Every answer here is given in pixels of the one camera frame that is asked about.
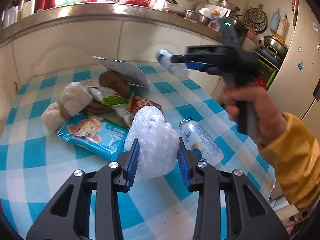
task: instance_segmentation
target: red packet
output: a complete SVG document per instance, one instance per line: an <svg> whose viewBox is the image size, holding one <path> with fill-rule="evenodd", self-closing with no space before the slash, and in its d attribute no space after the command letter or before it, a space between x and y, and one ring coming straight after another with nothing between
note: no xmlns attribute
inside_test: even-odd
<svg viewBox="0 0 320 240"><path fill-rule="evenodd" d="M132 113L136 114L139 111L139 109L143 108L144 106L155 106L162 112L161 105L143 97L133 96L130 108L130 111Z"/></svg>

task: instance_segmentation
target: yellow sleeve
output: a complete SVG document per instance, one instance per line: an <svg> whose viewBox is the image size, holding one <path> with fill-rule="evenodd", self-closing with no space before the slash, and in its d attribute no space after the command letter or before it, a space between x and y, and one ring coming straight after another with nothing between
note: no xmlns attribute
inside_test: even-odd
<svg viewBox="0 0 320 240"><path fill-rule="evenodd" d="M288 202L302 211L320 194L320 147L298 117L289 113L283 116L287 120L286 131L259 152L275 169Z"/></svg>

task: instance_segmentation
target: blue bag hanging on wall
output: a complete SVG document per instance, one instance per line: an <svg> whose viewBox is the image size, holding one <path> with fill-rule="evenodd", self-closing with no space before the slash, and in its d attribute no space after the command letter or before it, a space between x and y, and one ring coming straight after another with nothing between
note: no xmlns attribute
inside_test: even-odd
<svg viewBox="0 0 320 240"><path fill-rule="evenodd" d="M277 12L272 13L271 23L270 23L270 30L272 33L277 33L277 29L279 26L281 15L279 10Z"/></svg>

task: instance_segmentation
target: blue and white tablecloth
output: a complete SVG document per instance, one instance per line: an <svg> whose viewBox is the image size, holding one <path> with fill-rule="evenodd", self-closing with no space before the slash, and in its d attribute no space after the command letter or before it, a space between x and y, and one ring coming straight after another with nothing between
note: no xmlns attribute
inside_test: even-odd
<svg viewBox="0 0 320 240"><path fill-rule="evenodd" d="M193 117L223 151L225 157L216 168L243 170L262 195L269 197L275 181L273 168L263 161L253 141L236 131L236 124L205 91L190 79L178 80L156 63L132 64L150 82L149 89L132 86L136 95L159 103L166 121L177 131L182 119ZM40 118L66 85L97 80L104 71L102 65L95 65L49 73L28 80L18 93L0 146L0 198L4 214L24 238L73 171L96 171L106 164L99 156L47 132ZM125 240L192 239L198 193L185 189L178 165L163 177L136 179L130 192L119 193L118 200ZM221 239L226 238L225 209L222 198ZM94 239L94 205L90 215L90 237Z"/></svg>

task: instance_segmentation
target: white towel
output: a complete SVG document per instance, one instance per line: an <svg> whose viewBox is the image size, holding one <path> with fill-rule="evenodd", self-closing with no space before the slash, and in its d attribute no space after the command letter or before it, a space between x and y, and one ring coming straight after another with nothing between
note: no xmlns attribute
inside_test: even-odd
<svg viewBox="0 0 320 240"><path fill-rule="evenodd" d="M41 115L42 123L49 131L56 131L91 101L92 96L86 88L79 82L72 82L64 88L60 100L49 105Z"/></svg>

